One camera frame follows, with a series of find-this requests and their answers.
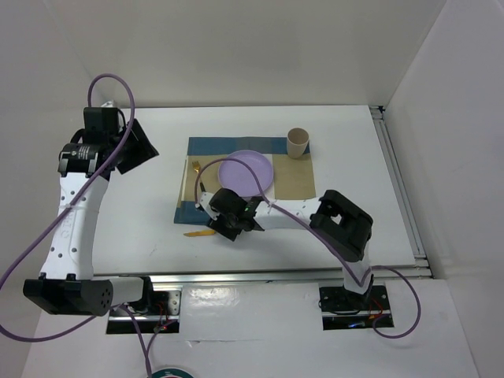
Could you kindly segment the gold knife dark handle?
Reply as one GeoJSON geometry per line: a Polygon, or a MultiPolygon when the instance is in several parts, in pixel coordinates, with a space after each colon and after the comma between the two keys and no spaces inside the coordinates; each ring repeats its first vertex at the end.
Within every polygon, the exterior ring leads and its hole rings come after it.
{"type": "Polygon", "coordinates": [[[185,232],[183,235],[186,237],[200,237],[200,236],[210,236],[215,235],[216,232],[211,229],[195,231],[195,232],[185,232]]]}

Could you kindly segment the lilac plastic plate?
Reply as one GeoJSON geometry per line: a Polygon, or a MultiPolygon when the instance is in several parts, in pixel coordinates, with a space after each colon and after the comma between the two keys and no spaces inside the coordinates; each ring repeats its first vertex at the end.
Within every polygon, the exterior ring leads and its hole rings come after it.
{"type": "MultiPolygon", "coordinates": [[[[240,160],[253,171],[263,191],[273,183],[272,162],[263,154],[252,150],[239,150],[228,155],[232,160],[240,160]]],[[[236,161],[222,161],[217,171],[218,180],[223,188],[234,191],[240,197],[254,197],[260,194],[259,188],[250,170],[236,161]]]]}

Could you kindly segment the gold fork dark handle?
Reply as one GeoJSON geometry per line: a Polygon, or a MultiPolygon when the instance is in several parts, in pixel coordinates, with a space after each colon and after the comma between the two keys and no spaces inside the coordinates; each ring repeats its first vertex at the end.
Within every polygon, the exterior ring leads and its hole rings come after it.
{"type": "Polygon", "coordinates": [[[205,192],[205,186],[204,183],[202,182],[200,178],[200,171],[201,171],[202,166],[200,165],[199,161],[195,160],[192,161],[192,169],[194,170],[196,174],[196,180],[195,180],[195,192],[205,192]]]}

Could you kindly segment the blue and beige cloth placemat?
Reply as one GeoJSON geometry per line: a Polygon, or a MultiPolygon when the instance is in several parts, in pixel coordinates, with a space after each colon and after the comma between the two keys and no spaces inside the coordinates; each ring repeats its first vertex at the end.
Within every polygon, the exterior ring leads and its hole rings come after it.
{"type": "Polygon", "coordinates": [[[272,185],[264,186],[269,196],[283,200],[312,198],[316,194],[309,148],[299,159],[287,156],[285,137],[190,137],[184,174],[173,221],[176,224],[204,225],[209,217],[195,208],[194,162],[206,165],[240,150],[254,150],[272,162],[272,185]]]}

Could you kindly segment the beige plastic cup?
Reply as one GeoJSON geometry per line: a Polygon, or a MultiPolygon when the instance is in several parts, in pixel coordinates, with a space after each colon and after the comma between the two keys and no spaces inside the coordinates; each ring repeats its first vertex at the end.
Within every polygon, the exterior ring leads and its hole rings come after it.
{"type": "Polygon", "coordinates": [[[308,146],[309,133],[303,128],[292,128],[287,133],[287,156],[292,159],[300,158],[308,146]]]}

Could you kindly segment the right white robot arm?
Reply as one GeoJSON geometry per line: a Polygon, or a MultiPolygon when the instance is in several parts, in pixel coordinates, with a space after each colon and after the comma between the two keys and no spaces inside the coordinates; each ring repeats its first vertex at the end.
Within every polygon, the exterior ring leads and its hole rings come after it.
{"type": "Polygon", "coordinates": [[[209,216],[209,228],[231,241],[241,232],[310,232],[343,266],[345,303],[360,309],[369,302],[373,278],[368,243],[373,219],[338,191],[327,190],[320,197],[304,200],[268,200],[260,196],[246,200],[230,189],[220,189],[215,194],[203,192],[197,209],[209,216]]]}

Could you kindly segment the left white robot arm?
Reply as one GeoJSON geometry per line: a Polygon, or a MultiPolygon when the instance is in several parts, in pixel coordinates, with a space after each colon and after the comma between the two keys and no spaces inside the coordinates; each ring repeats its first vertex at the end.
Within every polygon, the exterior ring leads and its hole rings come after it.
{"type": "Polygon", "coordinates": [[[128,305],[138,314],[155,305],[150,279],[97,279],[92,263],[99,209],[114,170],[121,174],[158,155],[138,121],[126,132],[116,107],[87,107],[84,126],[59,154],[62,221],[55,228],[46,261],[23,294],[51,315],[103,316],[128,305]]]}

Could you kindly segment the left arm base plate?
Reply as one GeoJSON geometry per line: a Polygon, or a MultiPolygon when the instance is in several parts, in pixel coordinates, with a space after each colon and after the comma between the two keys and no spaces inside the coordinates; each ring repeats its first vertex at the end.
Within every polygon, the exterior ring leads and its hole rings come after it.
{"type": "MultiPolygon", "coordinates": [[[[169,287],[167,290],[152,291],[145,305],[128,305],[143,335],[178,334],[180,331],[182,289],[169,287]]],[[[110,312],[107,335],[132,335],[136,333],[133,320],[124,309],[110,312]]]]}

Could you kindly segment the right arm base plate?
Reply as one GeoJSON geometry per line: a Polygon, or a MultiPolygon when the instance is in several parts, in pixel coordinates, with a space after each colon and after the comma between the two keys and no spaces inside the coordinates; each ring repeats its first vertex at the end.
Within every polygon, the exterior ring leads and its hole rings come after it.
{"type": "Polygon", "coordinates": [[[372,287],[370,297],[363,304],[350,299],[343,287],[320,287],[320,300],[323,329],[356,330],[372,328],[393,328],[391,306],[384,285],[372,287]]]}

